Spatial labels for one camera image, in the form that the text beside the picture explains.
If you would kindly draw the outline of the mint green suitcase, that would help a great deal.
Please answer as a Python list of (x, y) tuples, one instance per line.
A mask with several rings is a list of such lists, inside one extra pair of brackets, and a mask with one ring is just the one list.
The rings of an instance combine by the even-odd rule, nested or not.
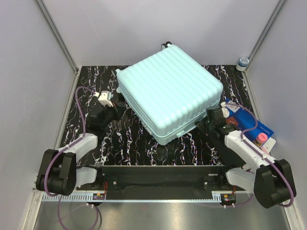
[(118, 91), (160, 145), (181, 137), (217, 105), (223, 84), (202, 65), (166, 42), (162, 50), (116, 70)]

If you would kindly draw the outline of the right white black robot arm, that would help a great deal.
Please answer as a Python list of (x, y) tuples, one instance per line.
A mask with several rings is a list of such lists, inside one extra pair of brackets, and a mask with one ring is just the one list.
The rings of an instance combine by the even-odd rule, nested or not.
[(265, 153), (244, 131), (227, 123), (222, 107), (208, 107), (206, 114), (197, 127), (208, 135), (225, 166), (218, 177), (219, 187), (240, 187), (252, 193), (264, 208), (290, 207), (296, 197), (290, 163)]

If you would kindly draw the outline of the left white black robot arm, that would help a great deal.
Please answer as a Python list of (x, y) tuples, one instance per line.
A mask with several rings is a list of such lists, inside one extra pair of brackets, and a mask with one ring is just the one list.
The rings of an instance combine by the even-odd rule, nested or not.
[(94, 167), (78, 167), (77, 161), (103, 140), (103, 133), (112, 121), (119, 121), (125, 107), (106, 106), (99, 113), (88, 115), (85, 133), (59, 149), (47, 149), (41, 161), (36, 179), (36, 189), (50, 196), (69, 196), (76, 187), (88, 184), (97, 190), (103, 186), (103, 177)]

